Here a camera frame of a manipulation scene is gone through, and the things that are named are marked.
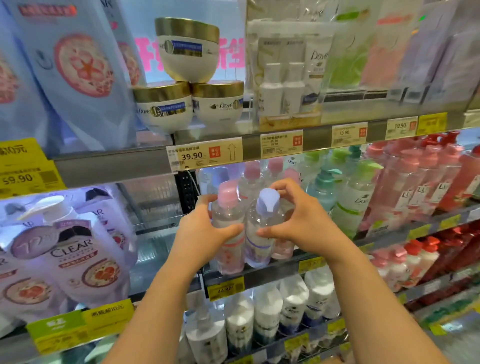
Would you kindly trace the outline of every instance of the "forearm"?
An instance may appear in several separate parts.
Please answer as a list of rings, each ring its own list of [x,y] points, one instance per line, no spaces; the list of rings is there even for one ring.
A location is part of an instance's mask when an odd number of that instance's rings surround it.
[[[104,363],[174,363],[191,280],[167,260]]]
[[[357,362],[448,364],[367,256],[350,241],[340,246],[342,258],[327,262]]]

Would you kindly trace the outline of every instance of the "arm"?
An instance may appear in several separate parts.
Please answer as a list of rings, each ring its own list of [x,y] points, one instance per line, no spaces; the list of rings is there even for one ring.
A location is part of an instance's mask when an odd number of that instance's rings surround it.
[[[224,242],[244,229],[243,224],[214,228],[208,203],[215,200],[216,195],[200,196],[195,210],[182,218],[167,262],[104,364],[175,362],[185,298],[193,276],[215,257]]]
[[[306,252],[325,257],[359,364],[449,363],[315,198],[291,180],[278,181],[271,188],[294,203],[295,211],[289,221],[257,234],[290,240]]]

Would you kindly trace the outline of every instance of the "yellow promotional tag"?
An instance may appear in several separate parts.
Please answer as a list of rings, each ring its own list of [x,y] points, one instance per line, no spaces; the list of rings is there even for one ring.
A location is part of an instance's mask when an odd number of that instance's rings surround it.
[[[375,245],[375,243],[370,243],[370,244],[361,246],[361,247],[360,247],[360,250],[361,250],[364,254],[368,254],[368,253],[370,252],[370,250],[372,250],[372,248],[373,248],[374,245]]]
[[[287,341],[285,341],[285,351],[294,352],[296,349],[300,348],[302,345],[307,347],[309,341],[310,340],[309,340],[308,333],[288,339]]]
[[[398,301],[401,303],[401,304],[406,304],[408,302],[408,298],[407,298],[407,294],[406,293],[402,293],[401,295],[397,296]]]
[[[415,133],[417,132],[418,120],[418,116],[388,120],[385,140],[415,136]]]
[[[0,166],[14,166],[47,161],[35,138],[0,142]]]
[[[215,284],[208,287],[208,297],[210,302],[233,296],[234,294],[243,292],[245,290],[245,280],[243,276],[229,280],[224,283]]]
[[[341,330],[344,330],[345,327],[345,319],[341,318],[335,322],[332,322],[331,324],[328,324],[328,333],[333,334],[336,332],[340,332]]]
[[[440,222],[439,231],[457,227],[461,218],[462,218],[461,215],[455,215],[455,216],[452,216],[451,218],[446,218],[445,220],[442,220]]]
[[[442,327],[442,325],[430,325],[430,331],[435,335],[435,336],[445,336],[448,335],[448,332],[445,331],[445,329]]]
[[[242,138],[167,146],[172,172],[243,162]]]
[[[303,152],[303,130],[261,135],[261,159]]]
[[[231,362],[230,364],[253,364],[253,355],[238,359],[234,362]]]
[[[332,126],[332,148],[341,146],[357,146],[367,142],[368,123]]]
[[[343,352],[349,351],[351,348],[351,344],[349,342],[345,342],[342,345],[340,345],[340,350]]]
[[[423,225],[423,226],[420,226],[419,228],[410,230],[410,232],[408,233],[407,240],[415,240],[415,239],[421,238],[422,236],[427,236],[429,234],[431,227],[432,226],[428,224],[428,225]]]
[[[324,267],[326,265],[325,258],[319,256],[317,258],[302,260],[299,262],[299,274],[308,272],[309,270],[314,270],[317,268]]]
[[[417,135],[443,133],[447,130],[447,115],[448,113],[441,112],[439,114],[420,116]]]
[[[466,112],[465,121],[463,122],[463,129],[480,127],[480,110],[475,112]]]
[[[133,317],[135,309],[129,299],[82,312],[90,339],[120,334]]]
[[[41,194],[66,188],[51,160],[0,167],[0,198]]]
[[[310,358],[306,362],[303,362],[305,364],[319,364],[322,361],[321,357],[319,355],[314,356],[313,358]]]
[[[27,325],[38,352],[49,355],[90,341],[81,311],[73,311]]]

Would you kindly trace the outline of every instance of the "person's right hand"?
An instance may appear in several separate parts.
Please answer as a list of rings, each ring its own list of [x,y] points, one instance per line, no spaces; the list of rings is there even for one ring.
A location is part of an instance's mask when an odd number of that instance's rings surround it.
[[[261,228],[257,235],[263,238],[289,240],[308,253],[335,259],[346,244],[353,244],[330,219],[318,200],[307,195],[291,179],[273,183],[270,188],[295,205],[288,221]]]

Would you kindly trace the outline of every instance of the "light blue package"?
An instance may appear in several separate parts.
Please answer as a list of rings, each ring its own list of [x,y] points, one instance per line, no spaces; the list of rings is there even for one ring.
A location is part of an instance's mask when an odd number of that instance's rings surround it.
[[[35,138],[45,154],[52,156],[61,143],[60,132],[54,130],[60,125],[53,125],[56,115],[46,108],[13,28],[13,20],[0,3],[0,141]],[[54,134],[58,137],[55,143]]]
[[[98,1],[5,0],[47,98],[92,151],[136,144],[127,67]]]
[[[132,86],[146,85],[145,71],[142,59],[138,53],[138,48],[133,36],[128,29],[123,15],[122,4],[120,0],[99,0],[103,5],[103,10],[110,22],[113,35],[117,40],[120,52],[127,64],[130,82]]]

